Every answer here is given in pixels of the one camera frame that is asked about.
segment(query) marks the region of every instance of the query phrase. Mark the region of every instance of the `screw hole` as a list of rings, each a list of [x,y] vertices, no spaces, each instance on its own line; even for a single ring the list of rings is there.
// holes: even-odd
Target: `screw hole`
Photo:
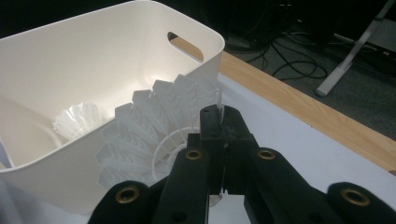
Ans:
[[[272,151],[270,151],[270,150],[260,150],[258,153],[257,153],[257,155],[260,157],[260,158],[262,158],[262,159],[264,159],[264,160],[268,160],[268,161],[270,161],[270,160],[273,160],[275,157],[276,157],[276,154],[274,153],[274,152],[272,152]]]
[[[356,204],[357,206],[367,206],[370,204],[370,199],[355,189],[343,189],[341,190],[341,195],[349,203]]]
[[[174,212],[172,214],[172,220],[175,222],[184,222],[187,219],[187,216],[183,212]]]
[[[117,203],[131,203],[135,201],[140,195],[140,190],[137,186],[127,186],[120,189],[116,194]]]
[[[187,159],[192,160],[192,161],[198,160],[202,157],[202,152],[200,150],[193,149],[193,150],[186,152],[186,157],[187,157]]]

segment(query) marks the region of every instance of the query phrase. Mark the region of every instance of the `metal stand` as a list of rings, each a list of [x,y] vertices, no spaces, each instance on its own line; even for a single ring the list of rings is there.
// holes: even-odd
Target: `metal stand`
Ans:
[[[381,11],[378,13],[378,15],[373,19],[373,21],[370,23],[370,25],[364,31],[363,35],[361,35],[361,38],[358,40],[358,42],[355,44],[353,49],[346,56],[344,61],[342,63],[340,63],[329,74],[329,76],[320,84],[320,86],[315,90],[315,93],[318,96],[326,97],[327,94],[329,94],[329,92],[332,90],[332,88],[335,86],[335,84],[337,84],[337,82],[341,79],[341,77],[344,75],[344,73],[352,65],[352,60],[355,58],[355,56],[361,50],[361,47],[363,47],[363,45],[366,43],[366,41],[369,39],[369,37],[375,31],[375,29],[378,27],[379,23],[384,19],[385,15],[390,10],[390,8],[392,7],[394,2],[395,2],[395,0],[388,0],[388,2],[384,5],[384,7],[381,9]]]

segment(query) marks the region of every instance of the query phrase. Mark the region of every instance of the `white tray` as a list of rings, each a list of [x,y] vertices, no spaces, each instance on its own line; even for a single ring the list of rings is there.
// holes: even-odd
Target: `white tray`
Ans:
[[[176,34],[202,53],[170,43]],[[0,40],[0,139],[13,168],[0,177],[73,213],[89,213],[106,193],[95,154],[101,129],[66,143],[52,129],[71,105],[94,103],[111,118],[136,90],[177,75],[216,80],[224,40],[156,2],[105,8]]]

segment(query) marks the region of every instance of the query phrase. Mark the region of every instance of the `black cable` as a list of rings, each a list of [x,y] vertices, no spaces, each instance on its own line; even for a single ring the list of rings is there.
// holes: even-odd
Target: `black cable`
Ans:
[[[290,32],[290,31],[287,31],[287,32],[283,32],[282,34],[284,36],[286,36],[287,38],[289,38],[290,40],[292,40],[292,41],[294,41],[296,43],[302,44],[302,45],[317,45],[316,42],[312,42],[312,41],[305,42],[305,41],[302,41],[302,40],[299,40],[299,39],[296,39],[296,38],[292,37],[292,35],[310,35],[309,33],[306,33],[306,32]]]
[[[256,60],[262,58],[262,71],[263,71],[263,70],[265,69],[265,67],[268,65],[268,61],[267,61],[267,59],[266,59],[265,56],[264,56],[265,52],[266,52],[268,49],[269,49],[269,45],[268,45],[268,47],[267,47],[266,49],[264,49],[258,56],[254,57],[254,58],[252,58],[252,59],[249,59],[249,60],[247,60],[247,61],[245,61],[245,63],[252,63],[252,62],[254,62],[254,61],[256,61]]]
[[[301,60],[290,62],[290,61],[289,61],[288,59],[286,59],[286,57],[280,52],[280,50],[275,46],[274,43],[276,43],[277,45],[279,45],[280,47],[282,47],[282,48],[284,48],[284,49],[287,49],[287,50],[290,50],[290,51],[293,51],[293,52],[295,52],[295,53],[298,53],[298,54],[301,54],[301,55],[305,56],[305,58],[309,59],[310,62],[309,62],[309,61],[301,61]],[[316,62],[316,60],[315,60],[314,58],[312,58],[311,56],[309,56],[309,55],[307,55],[307,54],[304,54],[304,53],[302,53],[302,52],[300,52],[300,51],[298,51],[298,50],[291,49],[291,48],[288,48],[288,47],[286,47],[286,46],[284,46],[284,45],[281,45],[281,44],[279,44],[278,42],[276,42],[275,40],[271,43],[271,47],[273,47],[273,49],[276,51],[276,53],[282,58],[283,61],[285,61],[285,63],[284,63],[282,66],[280,66],[279,68],[277,68],[277,69],[275,70],[275,72],[272,74],[273,77],[274,77],[281,69],[283,69],[284,67],[287,67],[287,66],[289,66],[291,69],[293,69],[296,73],[300,74],[301,76],[300,76],[300,77],[281,78],[280,80],[300,79],[300,78],[304,78],[304,77],[309,77],[309,78],[325,78],[325,77],[328,76],[327,70],[326,70],[323,66],[318,65],[317,62]],[[300,71],[299,69],[297,69],[296,67],[293,66],[295,63],[309,63],[309,64],[313,64],[314,67],[313,67],[313,69],[312,69],[311,72],[309,72],[309,73],[304,73],[304,72]],[[320,69],[324,72],[324,76],[322,76],[322,77],[315,77],[315,76],[313,76],[313,74],[317,71],[318,68],[320,68]]]

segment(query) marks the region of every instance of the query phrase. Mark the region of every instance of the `dark floor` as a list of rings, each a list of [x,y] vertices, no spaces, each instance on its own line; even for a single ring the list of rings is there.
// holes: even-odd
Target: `dark floor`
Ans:
[[[284,59],[275,51],[274,46],[290,62],[311,62],[308,57],[312,57],[318,67],[311,77],[297,78],[302,75],[290,66],[276,71],[276,77],[285,79],[283,81],[293,88],[396,140],[396,61],[384,55],[381,50],[364,48],[328,96],[318,97],[314,91],[324,78],[315,77],[324,77],[326,75],[324,70],[330,74],[344,60],[352,45],[334,39],[329,45],[318,46],[306,36],[305,33],[283,35],[273,42],[263,57],[250,63],[267,74],[273,75],[277,69],[285,65]],[[247,44],[246,41],[235,37],[230,38],[229,42],[237,45]],[[284,47],[304,53],[308,57]],[[261,52],[238,53],[232,50],[230,52],[244,61],[262,54]],[[299,72],[307,74],[314,69],[312,63],[293,63],[292,65]]]

